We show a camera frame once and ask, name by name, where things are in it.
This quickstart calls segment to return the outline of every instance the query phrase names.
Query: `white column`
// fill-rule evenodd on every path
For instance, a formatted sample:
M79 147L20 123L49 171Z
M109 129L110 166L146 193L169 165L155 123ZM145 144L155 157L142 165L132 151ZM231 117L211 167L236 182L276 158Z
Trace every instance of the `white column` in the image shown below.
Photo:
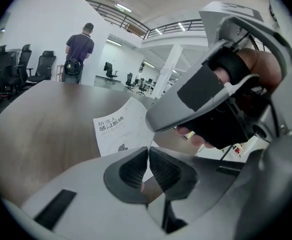
M168 59L160 72L160 76L156 83L154 90L152 91L151 97L152 98L160 98L162 92L164 91L167 82L171 76L173 69L176 67L176 64L181 56L183 48L179 44L174 44L172 47Z

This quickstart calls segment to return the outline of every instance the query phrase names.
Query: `floor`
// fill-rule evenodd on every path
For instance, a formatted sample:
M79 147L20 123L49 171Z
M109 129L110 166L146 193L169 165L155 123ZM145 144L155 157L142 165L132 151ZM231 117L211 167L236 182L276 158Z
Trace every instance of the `floor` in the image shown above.
M107 81L105 82L104 78L101 77L96 77L95 79L95 85L96 87L103 87L103 88L107 88L107 89L112 89L112 90L116 90L116 91L121 91L121 92L126 92L126 93L134 93L136 94L137 92L139 92L139 87L135 86L132 88L132 92L130 90L128 90L126 88L125 85L123 85L121 82L116 82L115 84L112 84L111 82ZM144 92L146 97L151 97L151 92Z

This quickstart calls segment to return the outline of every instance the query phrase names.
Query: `black strap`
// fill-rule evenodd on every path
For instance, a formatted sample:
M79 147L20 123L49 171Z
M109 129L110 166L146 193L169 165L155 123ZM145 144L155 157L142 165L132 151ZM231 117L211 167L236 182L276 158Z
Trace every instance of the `black strap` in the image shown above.
M250 74L249 68L237 54L224 48L214 55L208 62L209 67L214 71L217 67L225 69L230 77L230 83L236 85L245 76Z
M86 45L87 45L87 43L89 42L89 39L90 38L88 38L88 40L85 42L85 45L81 48L81 51L80 51L80 53L83 51L83 49L86 47ZM79 45L77 45L77 47L75 48L75 50L73 51L73 53L72 53L72 55L71 55L71 57L70 57L70 60L72 59L72 57L73 57L73 55L75 54L75 52L76 52L76 50L78 49L78 47L79 47Z

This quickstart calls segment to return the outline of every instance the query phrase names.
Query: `hand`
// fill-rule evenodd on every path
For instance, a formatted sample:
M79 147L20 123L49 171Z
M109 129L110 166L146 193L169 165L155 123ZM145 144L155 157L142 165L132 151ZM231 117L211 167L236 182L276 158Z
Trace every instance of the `hand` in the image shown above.
M244 48L237 52L237 55L246 63L252 74L259 75L260 86L264 87L269 93L272 93L278 87L281 82L281 71L278 61L273 54ZM218 67L214 73L223 83L230 82L229 74L225 69ZM190 130L186 127L178 126L177 133L184 136L190 133ZM202 144L209 149L214 147L196 134L190 138L190 141L196 147Z

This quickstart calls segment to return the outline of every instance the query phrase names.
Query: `white wall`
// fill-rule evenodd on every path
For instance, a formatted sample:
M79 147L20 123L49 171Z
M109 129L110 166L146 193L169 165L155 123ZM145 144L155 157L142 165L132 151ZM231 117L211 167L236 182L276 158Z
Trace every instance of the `white wall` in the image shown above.
M132 80L136 78L143 58L144 56L141 53L132 50L124 44L122 46L117 46L106 43L99 60L97 75L103 77L106 76L104 66L106 62L109 62L112 64L113 74L115 71L118 71L118 77L116 80L119 80L122 84L125 84L127 81L127 74L132 73Z
M84 0L16 0L9 7L11 16L0 45L8 49L22 48L31 44L32 55L29 68L37 68L39 56L52 50L57 57L53 67L55 80L57 65L66 59L66 42L71 35L79 34L87 22L94 24L91 34L95 42L92 55L85 60L82 83L93 85L99 58L109 35L108 24Z
M159 71L145 64L144 69L142 70L141 78L144 78L145 81L148 81L151 78L153 82L156 82L159 78L159 75Z

